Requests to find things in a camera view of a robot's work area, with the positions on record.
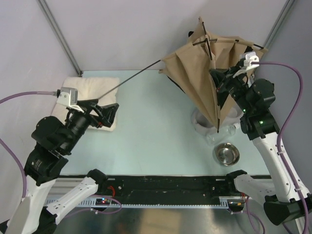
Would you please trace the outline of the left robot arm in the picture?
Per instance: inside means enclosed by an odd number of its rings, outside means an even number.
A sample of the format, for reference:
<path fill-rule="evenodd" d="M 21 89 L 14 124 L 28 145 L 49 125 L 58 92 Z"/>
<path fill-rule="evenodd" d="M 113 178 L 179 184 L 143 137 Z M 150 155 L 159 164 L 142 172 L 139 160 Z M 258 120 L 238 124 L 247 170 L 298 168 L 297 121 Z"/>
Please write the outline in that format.
<path fill-rule="evenodd" d="M 98 169 L 88 172 L 75 188 L 56 202 L 45 204 L 62 168 L 89 126 L 111 127 L 119 104 L 99 106 L 97 99 L 78 101 L 81 111 L 68 109 L 65 123 L 49 116 L 41 119 L 31 137 L 36 141 L 24 166 L 27 190 L 12 218 L 7 234 L 52 234 L 57 225 L 84 199 L 108 190 L 108 177 Z"/>

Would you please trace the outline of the black tent pole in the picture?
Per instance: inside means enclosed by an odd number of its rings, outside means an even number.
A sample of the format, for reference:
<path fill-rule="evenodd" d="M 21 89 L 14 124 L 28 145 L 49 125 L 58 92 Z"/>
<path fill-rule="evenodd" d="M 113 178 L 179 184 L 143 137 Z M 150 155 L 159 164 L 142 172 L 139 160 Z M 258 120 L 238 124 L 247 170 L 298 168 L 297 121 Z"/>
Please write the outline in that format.
<path fill-rule="evenodd" d="M 120 86 L 122 86 L 123 84 L 127 83 L 128 81 L 130 81 L 131 79 L 133 79 L 134 77 L 136 77 L 137 75 L 141 74 L 142 72 L 148 70 L 149 68 L 153 67 L 154 65 L 160 63 L 161 60 L 157 60 L 154 63 L 148 65 L 147 67 L 143 68 L 142 70 L 138 71 L 137 73 L 135 73 L 134 75 L 130 76 L 129 78 L 125 79 L 123 82 L 121 82 L 120 84 L 118 84 L 117 86 L 113 87 L 112 89 L 108 90 L 106 93 L 102 94 L 101 96 L 99 96 L 97 99 L 101 99 L 103 97 L 105 97 L 106 95 L 108 95 L 109 93 L 113 92 L 114 90 L 116 90 L 117 88 L 119 88 Z"/>
<path fill-rule="evenodd" d="M 222 37 L 210 33 L 206 30 L 202 18 L 199 18 L 195 31 L 189 34 L 189 42 L 192 43 L 191 48 L 195 50 L 192 62 L 194 71 L 197 72 L 197 75 L 190 76 L 191 84 L 199 93 L 205 110 L 208 111 L 204 116 L 219 130 L 234 106 L 234 100 L 227 97 L 223 106 L 217 104 L 216 87 L 210 70 L 235 66 L 242 54 L 254 51 L 251 48 L 254 43 L 236 36 Z"/>

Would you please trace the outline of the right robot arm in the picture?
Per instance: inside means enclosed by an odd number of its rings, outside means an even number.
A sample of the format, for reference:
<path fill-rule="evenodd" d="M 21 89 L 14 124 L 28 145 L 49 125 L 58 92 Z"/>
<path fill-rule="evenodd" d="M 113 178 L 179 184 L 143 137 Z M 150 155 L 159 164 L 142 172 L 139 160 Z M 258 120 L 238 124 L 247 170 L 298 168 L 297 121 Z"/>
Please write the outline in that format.
<path fill-rule="evenodd" d="M 223 105 L 226 98 L 232 97 L 242 110 L 241 130 L 259 151 L 273 181 L 273 187 L 269 187 L 238 170 L 226 175 L 226 192 L 244 193 L 256 200 L 276 226 L 307 216 L 312 211 L 312 194 L 295 172 L 269 110 L 275 101 L 274 84 L 261 78 L 248 85 L 244 80 L 247 73 L 239 66 L 212 69 L 210 75 L 218 104 Z"/>

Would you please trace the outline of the beige pet tent fabric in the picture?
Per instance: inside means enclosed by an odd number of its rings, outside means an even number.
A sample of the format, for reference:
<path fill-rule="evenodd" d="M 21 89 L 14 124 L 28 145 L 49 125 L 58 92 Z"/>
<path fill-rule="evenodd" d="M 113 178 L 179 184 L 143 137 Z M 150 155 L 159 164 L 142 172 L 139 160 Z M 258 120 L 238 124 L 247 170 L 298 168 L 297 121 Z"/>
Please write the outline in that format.
<path fill-rule="evenodd" d="M 217 105 L 216 85 L 210 70 L 233 67 L 240 55 L 249 51 L 261 58 L 268 50 L 240 37 L 213 34 L 199 18 L 187 43 L 161 59 L 165 67 L 160 73 L 175 82 L 205 118 L 218 128 L 234 106 L 234 100 L 228 97 L 223 107 Z"/>

